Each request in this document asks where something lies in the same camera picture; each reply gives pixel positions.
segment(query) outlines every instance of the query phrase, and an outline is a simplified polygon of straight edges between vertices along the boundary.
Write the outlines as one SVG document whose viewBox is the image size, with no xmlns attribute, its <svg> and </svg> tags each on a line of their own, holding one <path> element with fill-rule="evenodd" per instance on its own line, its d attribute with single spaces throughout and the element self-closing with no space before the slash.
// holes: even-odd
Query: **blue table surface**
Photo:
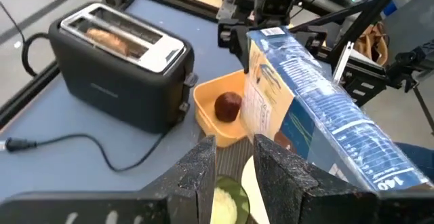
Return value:
<svg viewBox="0 0 434 224">
<path fill-rule="evenodd" d="M 188 40 L 195 51 L 199 83 L 241 68 L 226 49 L 217 46 L 217 24 L 150 0 L 135 0 L 126 12 Z M 194 102 L 185 121 L 175 127 L 139 167 L 111 172 L 97 147 L 87 139 L 71 139 L 34 151 L 0 153 L 0 201 L 28 191 L 133 191 L 173 166 L 198 141 L 200 128 Z M 120 122 L 72 97 L 59 75 L 0 133 L 7 137 L 45 140 L 70 133 L 88 133 L 104 145 L 112 163 L 127 166 L 141 158 L 158 135 Z"/>
</svg>

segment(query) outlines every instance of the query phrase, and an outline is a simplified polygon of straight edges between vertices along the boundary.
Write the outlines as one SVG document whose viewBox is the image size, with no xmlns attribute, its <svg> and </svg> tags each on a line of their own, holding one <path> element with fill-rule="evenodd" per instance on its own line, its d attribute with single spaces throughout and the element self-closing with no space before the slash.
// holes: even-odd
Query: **floor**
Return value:
<svg viewBox="0 0 434 224">
<path fill-rule="evenodd" d="M 22 22 L 54 0 L 0 1 L 3 2 L 16 22 Z M 98 0 L 66 1 L 26 27 L 23 31 L 24 35 L 29 36 L 36 32 L 46 31 L 51 21 L 88 1 Z M 304 11 L 296 17 L 294 24 L 300 24 L 314 17 L 312 13 Z M 14 35 L 8 39 L 1 38 L 4 37 L 4 32 L 10 28 L 13 28 L 13 24 L 5 13 L 0 12 L 0 104 L 6 102 L 31 80 L 21 66 L 20 36 Z M 32 67 L 37 71 L 43 69 L 54 59 L 51 47 L 45 40 L 36 41 L 31 47 L 29 56 Z M 433 84 L 434 78 L 430 78 L 420 85 L 420 91 L 432 111 L 434 111 Z M 387 89 L 371 100 L 364 107 L 364 110 L 393 140 L 434 148 L 434 136 L 431 135 L 429 125 L 412 92 L 405 94 L 402 90 Z"/>
</svg>

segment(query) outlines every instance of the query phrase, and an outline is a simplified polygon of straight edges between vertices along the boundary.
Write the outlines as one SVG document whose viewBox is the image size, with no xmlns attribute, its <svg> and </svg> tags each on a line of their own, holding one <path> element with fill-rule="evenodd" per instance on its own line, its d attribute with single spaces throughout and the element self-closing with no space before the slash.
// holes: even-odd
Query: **toaster lever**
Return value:
<svg viewBox="0 0 434 224">
<path fill-rule="evenodd" d="M 184 85 L 192 88 L 196 85 L 198 79 L 199 77 L 192 72 L 185 77 Z"/>
</svg>

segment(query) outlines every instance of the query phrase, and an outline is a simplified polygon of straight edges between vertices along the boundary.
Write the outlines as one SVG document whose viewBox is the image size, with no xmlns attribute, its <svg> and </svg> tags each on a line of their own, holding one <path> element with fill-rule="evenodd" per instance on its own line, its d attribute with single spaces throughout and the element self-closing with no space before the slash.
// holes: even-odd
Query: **green object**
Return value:
<svg viewBox="0 0 434 224">
<path fill-rule="evenodd" d="M 217 176 L 216 187 L 229 193 L 237 205 L 237 222 L 235 224 L 246 224 L 250 214 L 250 202 L 241 183 L 235 179 L 219 175 Z"/>
</svg>

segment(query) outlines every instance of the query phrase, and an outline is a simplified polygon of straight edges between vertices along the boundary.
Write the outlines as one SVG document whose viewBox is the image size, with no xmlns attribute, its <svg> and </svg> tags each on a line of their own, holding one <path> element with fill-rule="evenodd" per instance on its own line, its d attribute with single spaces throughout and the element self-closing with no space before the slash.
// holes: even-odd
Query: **black metal frame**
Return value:
<svg viewBox="0 0 434 224">
<path fill-rule="evenodd" d="M 205 20 L 217 23 L 216 15 L 218 8 L 212 5 L 200 2 L 198 0 L 153 0 L 170 7 L 177 8 L 184 12 L 198 16 Z M 34 79 L 28 82 L 19 92 L 10 98 L 0 108 L 0 129 L 7 125 L 27 104 L 29 104 L 38 93 L 40 93 L 60 71 L 56 61 L 51 62 L 47 68 L 40 72 Z"/>
</svg>

